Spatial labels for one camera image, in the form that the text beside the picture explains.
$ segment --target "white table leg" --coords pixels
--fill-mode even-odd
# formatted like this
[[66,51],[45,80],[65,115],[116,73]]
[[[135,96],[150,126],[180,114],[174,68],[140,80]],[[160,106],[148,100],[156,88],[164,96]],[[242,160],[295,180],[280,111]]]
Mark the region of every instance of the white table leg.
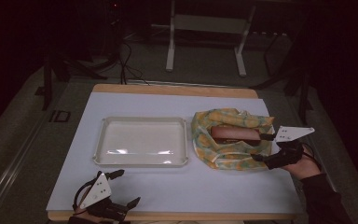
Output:
[[168,47],[168,57],[167,65],[165,70],[171,72],[173,70],[173,59],[175,56],[175,42],[174,42],[174,32],[175,32],[175,1],[171,1],[171,25],[170,25],[170,45]]
[[255,6],[251,8],[249,18],[246,22],[246,25],[243,27],[241,42],[237,47],[234,48],[235,58],[237,59],[237,66],[238,66],[238,72],[240,77],[246,77],[245,65],[242,58],[242,50],[243,50],[243,46],[245,45],[246,37],[249,34],[249,30],[251,27],[254,14],[255,14]]

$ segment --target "metal stand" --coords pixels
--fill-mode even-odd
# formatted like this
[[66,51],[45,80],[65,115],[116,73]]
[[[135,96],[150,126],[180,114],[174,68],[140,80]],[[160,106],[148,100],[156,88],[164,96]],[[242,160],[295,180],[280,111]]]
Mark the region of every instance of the metal stand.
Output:
[[234,53],[237,61],[238,72],[241,77],[246,77],[245,65],[242,58],[242,50],[249,34],[252,19],[255,14],[255,6],[251,7],[247,20],[230,19],[230,18],[214,18],[202,16],[190,16],[175,14],[175,1],[171,1],[171,24],[170,24],[170,45],[168,47],[168,57],[166,71],[173,70],[173,61],[175,54],[174,32],[176,29],[204,31],[204,32],[218,32],[227,34],[240,34],[241,42],[234,48]]

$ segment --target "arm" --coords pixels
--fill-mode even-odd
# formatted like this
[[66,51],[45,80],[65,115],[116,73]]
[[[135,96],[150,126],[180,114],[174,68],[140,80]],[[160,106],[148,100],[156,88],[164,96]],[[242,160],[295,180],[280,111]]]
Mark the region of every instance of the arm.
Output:
[[351,223],[341,203],[341,195],[333,191],[327,182],[326,175],[322,174],[311,158],[303,156],[296,164],[283,166],[283,169],[303,183],[309,224]]
[[[86,195],[89,193],[90,188],[86,190],[83,194],[81,202],[86,198]],[[69,217],[68,224],[95,224],[103,221],[102,217],[95,217],[89,214],[86,208],[81,209],[79,206],[75,210],[75,213]]]

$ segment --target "yellow floral cloth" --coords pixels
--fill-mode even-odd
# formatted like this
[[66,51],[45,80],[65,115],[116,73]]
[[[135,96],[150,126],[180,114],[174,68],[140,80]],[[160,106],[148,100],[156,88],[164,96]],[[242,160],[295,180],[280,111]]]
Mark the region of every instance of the yellow floral cloth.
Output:
[[217,144],[211,137],[212,126],[239,126],[272,133],[274,117],[251,115],[235,108],[219,108],[197,112],[191,121],[191,131],[197,156],[208,166],[222,170],[249,170],[267,168],[264,162],[255,161],[250,154],[270,155],[271,142],[262,140],[252,147],[243,141]]

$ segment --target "gray floor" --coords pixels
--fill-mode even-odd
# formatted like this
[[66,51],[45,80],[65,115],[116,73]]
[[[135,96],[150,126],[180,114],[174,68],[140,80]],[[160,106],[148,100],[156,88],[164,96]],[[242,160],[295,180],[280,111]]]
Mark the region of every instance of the gray floor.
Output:
[[[263,35],[249,36],[243,57],[248,77],[239,77],[231,43],[222,46],[179,41],[176,45],[175,65],[171,73],[165,71],[168,45],[166,35],[156,32],[155,41],[143,43],[136,35],[128,38],[131,56],[126,77],[129,84],[163,85],[217,85],[246,88],[269,78],[263,53],[270,38]],[[278,41],[269,55],[271,66],[277,66],[287,50],[288,40]],[[123,47],[122,56],[130,55]],[[118,83],[120,66],[99,71],[109,77],[106,83]],[[0,118],[0,223],[46,223],[45,211],[49,195],[60,173],[67,150],[71,146],[76,127],[95,83],[71,70],[73,78],[68,83],[54,80],[54,100],[47,111],[42,111],[43,98],[34,95],[43,86],[43,69],[30,76]],[[282,92],[285,80],[262,91],[274,126],[301,126],[297,115],[298,97],[287,97]],[[335,190],[342,193],[342,202],[353,223],[358,223],[358,174],[331,120],[318,100],[317,92],[310,90],[313,110],[307,112],[308,125],[316,132],[304,141],[311,144],[324,165]],[[66,123],[48,122],[53,110],[70,111]],[[301,185],[294,180],[298,196],[304,202]],[[295,223],[307,223],[306,214]],[[247,221],[246,223],[271,223]]]

